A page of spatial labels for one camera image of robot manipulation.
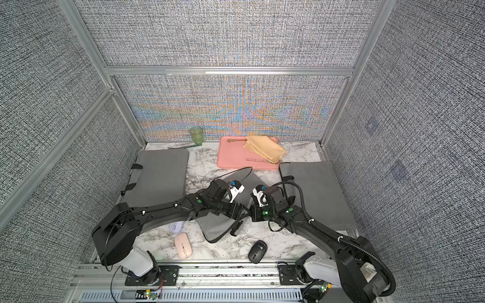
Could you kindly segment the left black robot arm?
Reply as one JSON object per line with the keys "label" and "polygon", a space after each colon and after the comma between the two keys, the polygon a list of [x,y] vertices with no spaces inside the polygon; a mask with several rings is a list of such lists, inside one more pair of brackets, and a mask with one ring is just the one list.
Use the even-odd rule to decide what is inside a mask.
{"label": "left black robot arm", "polygon": [[241,203],[230,202],[229,185],[217,179],[206,189],[183,198],[151,207],[115,205],[93,228],[92,239],[100,262],[106,268],[121,266],[130,276],[146,285],[161,279],[158,262],[151,252],[135,247],[135,239],[143,232],[173,222],[190,221],[209,213],[224,215],[235,221],[250,216],[250,209]]}

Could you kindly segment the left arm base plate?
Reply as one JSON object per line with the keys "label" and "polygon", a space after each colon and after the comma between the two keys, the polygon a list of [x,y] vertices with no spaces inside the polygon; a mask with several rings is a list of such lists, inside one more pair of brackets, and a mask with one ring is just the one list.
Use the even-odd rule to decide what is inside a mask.
{"label": "left arm base plate", "polygon": [[143,276],[136,276],[128,271],[125,286],[175,286],[179,274],[179,266],[155,266]]}

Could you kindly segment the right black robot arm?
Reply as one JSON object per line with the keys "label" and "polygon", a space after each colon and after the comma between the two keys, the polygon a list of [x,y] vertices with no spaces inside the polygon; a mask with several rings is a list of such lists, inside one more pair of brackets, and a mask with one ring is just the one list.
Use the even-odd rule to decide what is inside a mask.
{"label": "right black robot arm", "polygon": [[279,188],[257,186],[252,190],[251,218],[254,222],[275,222],[279,227],[304,237],[336,263],[340,285],[352,302],[373,302],[396,290],[396,280],[366,238],[345,236],[316,221],[304,204],[303,190],[295,183],[301,205],[289,203]]}

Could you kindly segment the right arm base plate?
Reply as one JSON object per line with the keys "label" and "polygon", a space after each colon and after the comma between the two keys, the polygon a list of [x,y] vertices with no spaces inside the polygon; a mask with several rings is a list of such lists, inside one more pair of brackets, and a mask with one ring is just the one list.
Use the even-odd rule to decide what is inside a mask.
{"label": "right arm base plate", "polygon": [[296,266],[288,263],[278,263],[277,269],[279,272],[280,285],[303,285],[296,275]]}

